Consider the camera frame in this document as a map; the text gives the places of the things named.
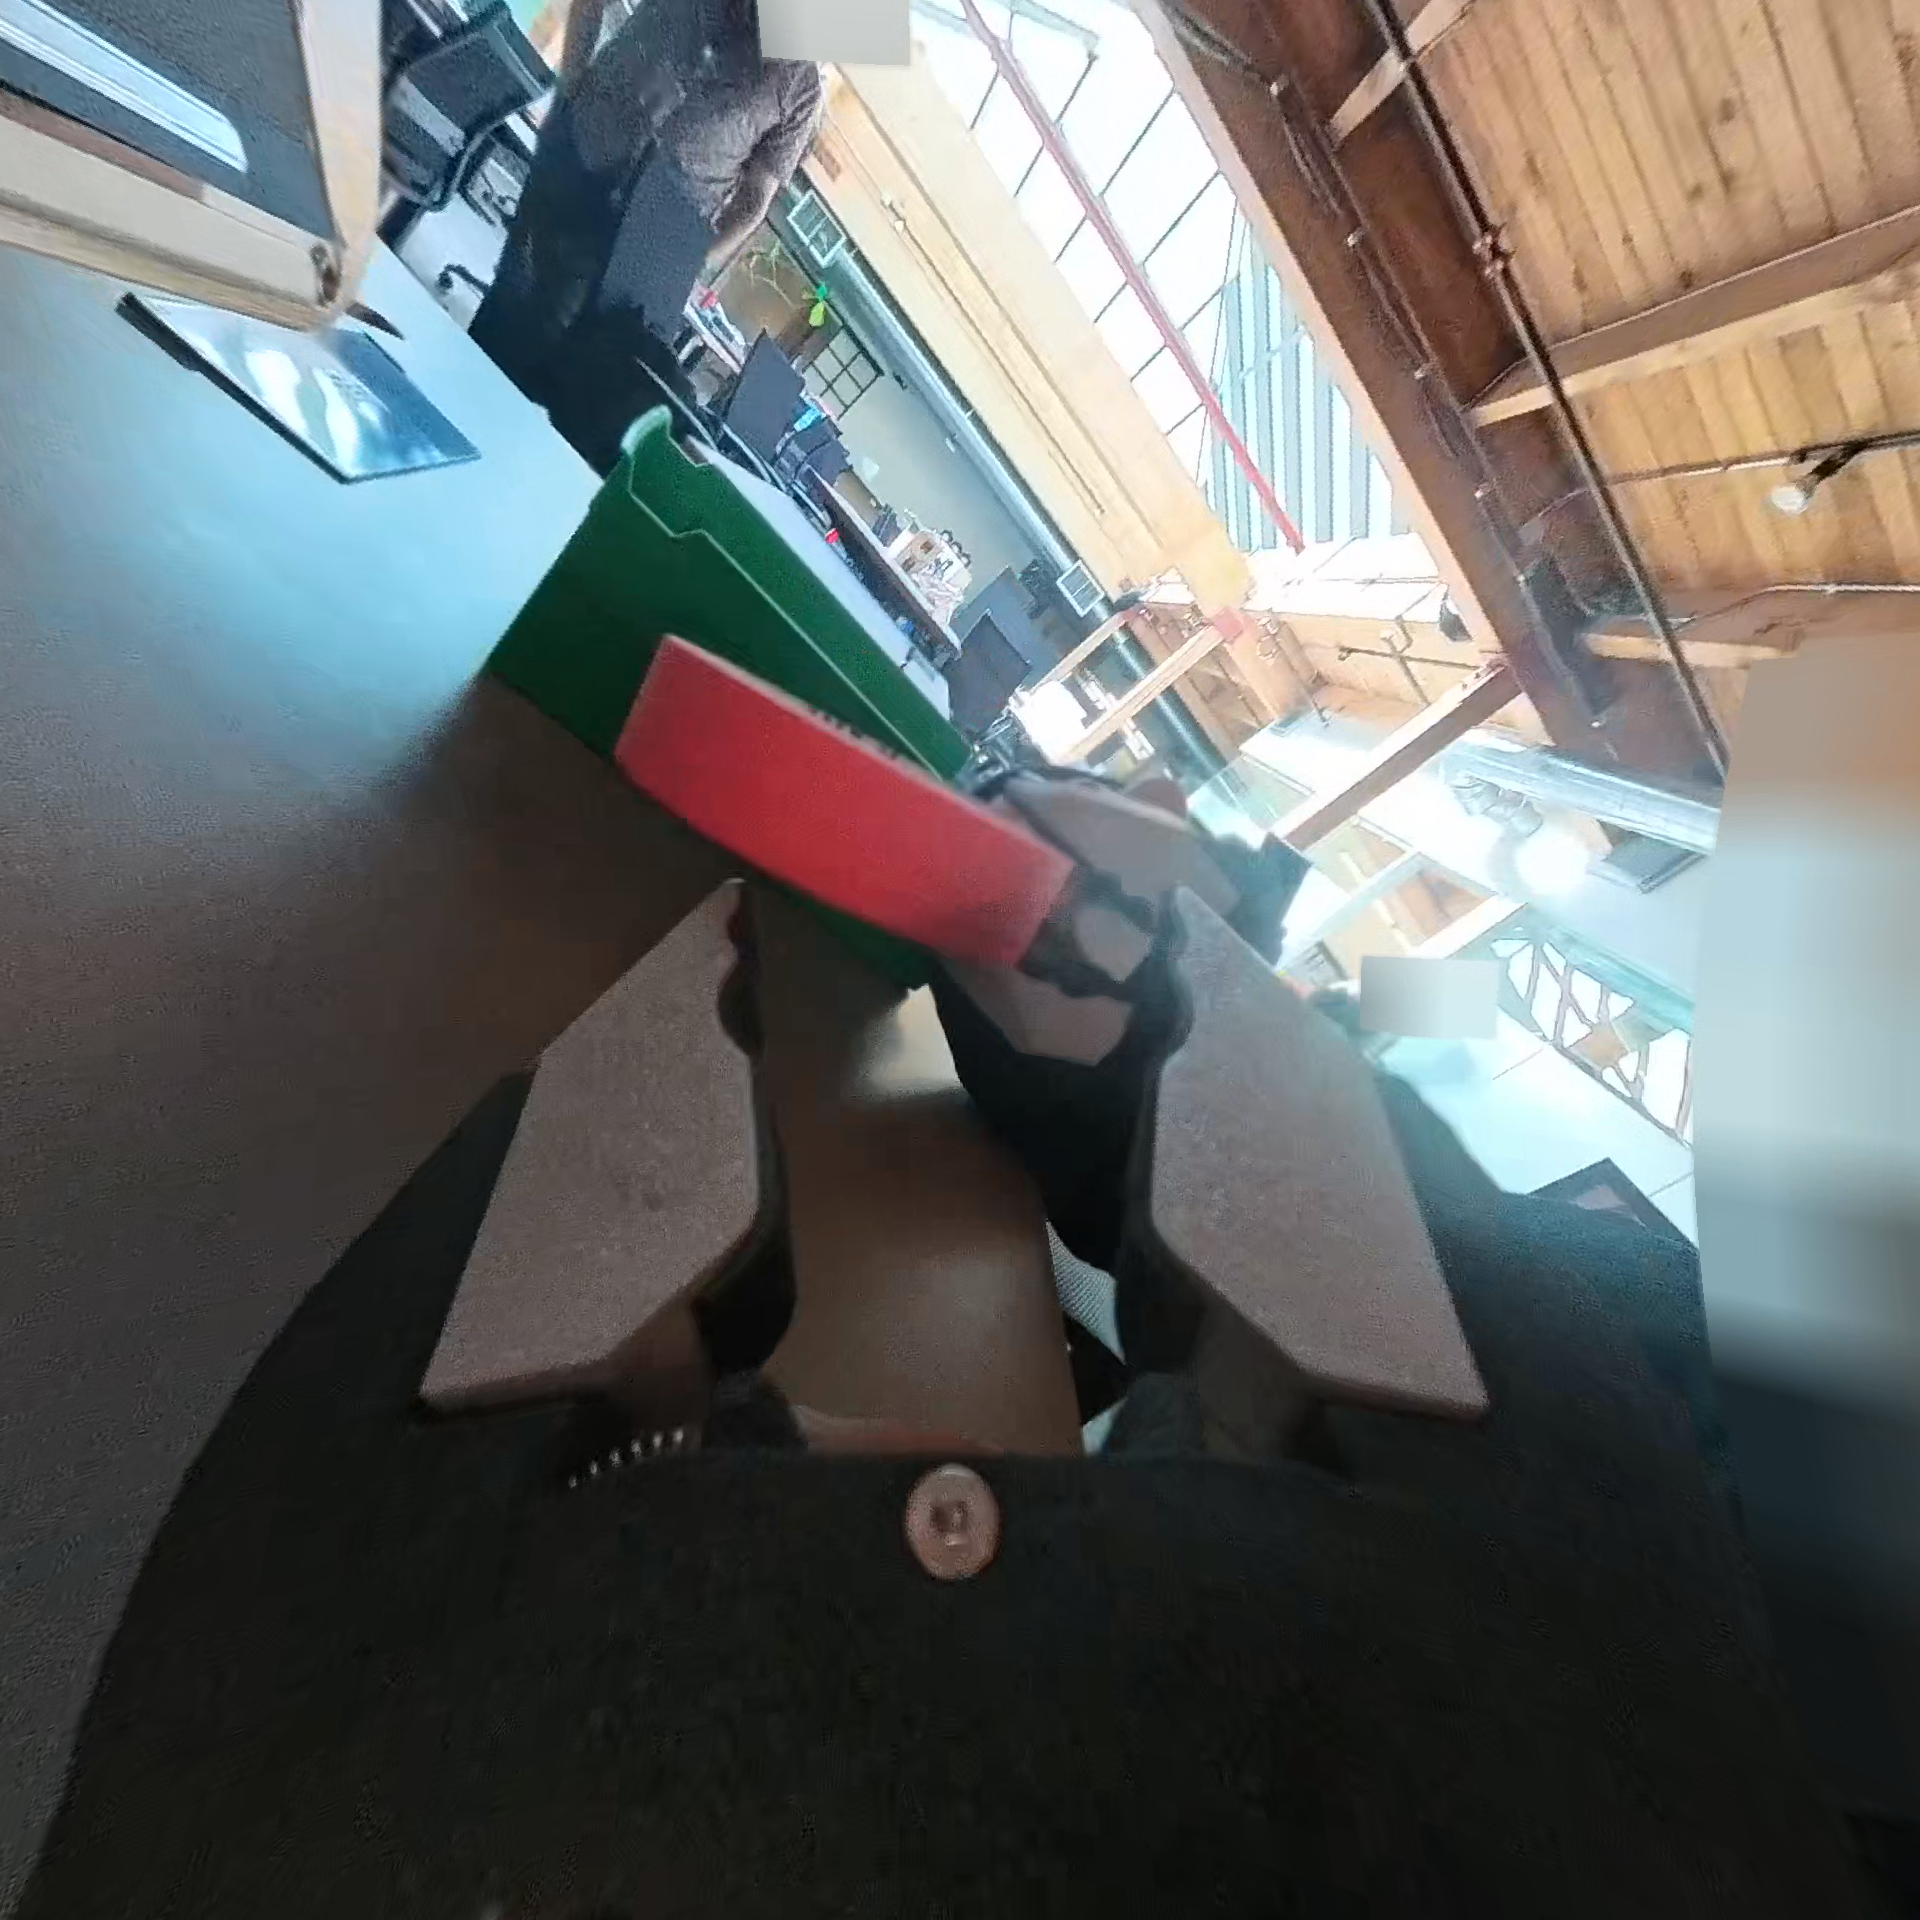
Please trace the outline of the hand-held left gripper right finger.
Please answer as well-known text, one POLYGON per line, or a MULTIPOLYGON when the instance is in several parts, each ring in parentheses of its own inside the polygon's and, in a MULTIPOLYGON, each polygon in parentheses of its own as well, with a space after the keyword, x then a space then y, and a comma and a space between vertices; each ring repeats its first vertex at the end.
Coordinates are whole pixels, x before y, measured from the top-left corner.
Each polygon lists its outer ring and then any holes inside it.
POLYGON ((1478 1418, 1489 1391, 1369 1064, 1196 894, 1163 918, 1121 1244, 1140 1361, 1210 1418, 1478 1418))

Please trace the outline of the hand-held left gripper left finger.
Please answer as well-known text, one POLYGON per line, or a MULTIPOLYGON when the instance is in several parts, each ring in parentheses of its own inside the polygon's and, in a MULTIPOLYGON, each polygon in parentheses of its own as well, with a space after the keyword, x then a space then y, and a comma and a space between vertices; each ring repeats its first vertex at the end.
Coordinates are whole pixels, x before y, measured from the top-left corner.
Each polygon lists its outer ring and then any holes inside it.
POLYGON ((740 879, 715 886, 540 1054, 421 1378, 432 1409, 707 1415, 705 1319, 782 1204, 740 1023, 748 906, 740 879))

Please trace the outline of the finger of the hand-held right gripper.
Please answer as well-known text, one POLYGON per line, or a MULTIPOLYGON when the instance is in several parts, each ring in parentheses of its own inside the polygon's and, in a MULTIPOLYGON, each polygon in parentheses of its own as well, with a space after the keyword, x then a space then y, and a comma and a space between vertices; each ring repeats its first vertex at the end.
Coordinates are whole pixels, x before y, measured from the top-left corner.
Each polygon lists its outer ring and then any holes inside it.
POLYGON ((1186 888, 1226 918, 1238 905, 1229 869, 1198 826, 1112 783, 1009 778, 1001 805, 1078 866, 1112 878, 1130 898, 1156 903, 1186 888))
POLYGON ((1057 903, 1018 965, 934 953, 962 1004, 1016 1054, 1100 1064, 1134 1018, 1128 996, 1156 924, 1146 903, 1057 903))

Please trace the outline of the red tape roll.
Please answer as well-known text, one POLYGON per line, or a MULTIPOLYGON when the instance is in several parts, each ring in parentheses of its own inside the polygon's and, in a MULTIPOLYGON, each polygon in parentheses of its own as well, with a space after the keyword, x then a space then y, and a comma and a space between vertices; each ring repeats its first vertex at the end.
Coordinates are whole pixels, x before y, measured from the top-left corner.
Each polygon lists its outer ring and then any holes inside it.
POLYGON ((757 876, 940 957, 1013 968, 1069 898, 1065 852, 682 638, 659 641, 614 765, 757 876))

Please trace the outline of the stack of green bins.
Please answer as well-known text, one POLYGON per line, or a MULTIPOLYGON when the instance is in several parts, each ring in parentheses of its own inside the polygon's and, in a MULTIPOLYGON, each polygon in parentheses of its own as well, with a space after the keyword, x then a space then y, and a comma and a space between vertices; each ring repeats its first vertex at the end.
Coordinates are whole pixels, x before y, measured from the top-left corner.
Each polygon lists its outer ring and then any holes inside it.
POLYGON ((933 670, 780 488, 643 416, 488 674, 604 758, 659 640, 755 672, 925 773, 970 748, 933 670))

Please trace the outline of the black flat plate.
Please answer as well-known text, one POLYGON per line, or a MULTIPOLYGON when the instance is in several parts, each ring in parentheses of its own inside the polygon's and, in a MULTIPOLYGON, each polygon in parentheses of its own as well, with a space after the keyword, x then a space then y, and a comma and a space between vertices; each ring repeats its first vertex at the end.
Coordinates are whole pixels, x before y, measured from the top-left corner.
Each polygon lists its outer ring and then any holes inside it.
POLYGON ((483 454, 364 327, 301 330, 153 292, 122 294, 116 308, 340 484, 483 454))

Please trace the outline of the black board with wooden edge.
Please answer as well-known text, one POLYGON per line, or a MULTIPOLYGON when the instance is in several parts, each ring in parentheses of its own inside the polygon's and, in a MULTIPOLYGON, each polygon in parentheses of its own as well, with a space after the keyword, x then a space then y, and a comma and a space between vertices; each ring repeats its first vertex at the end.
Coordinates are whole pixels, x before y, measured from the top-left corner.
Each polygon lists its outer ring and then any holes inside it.
POLYGON ((3 242, 290 329, 378 250, 378 2, 5 2, 3 242))

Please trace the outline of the silver ventilation duct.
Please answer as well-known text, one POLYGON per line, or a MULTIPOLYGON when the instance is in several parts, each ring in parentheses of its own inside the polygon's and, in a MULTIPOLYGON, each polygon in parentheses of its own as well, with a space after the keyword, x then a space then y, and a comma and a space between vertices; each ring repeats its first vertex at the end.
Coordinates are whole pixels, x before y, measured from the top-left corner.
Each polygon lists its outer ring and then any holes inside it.
POLYGON ((1525 799, 1585 813, 1700 857, 1717 850, 1721 794, 1714 788, 1594 765, 1568 754, 1467 735, 1437 757, 1442 773, 1525 799))

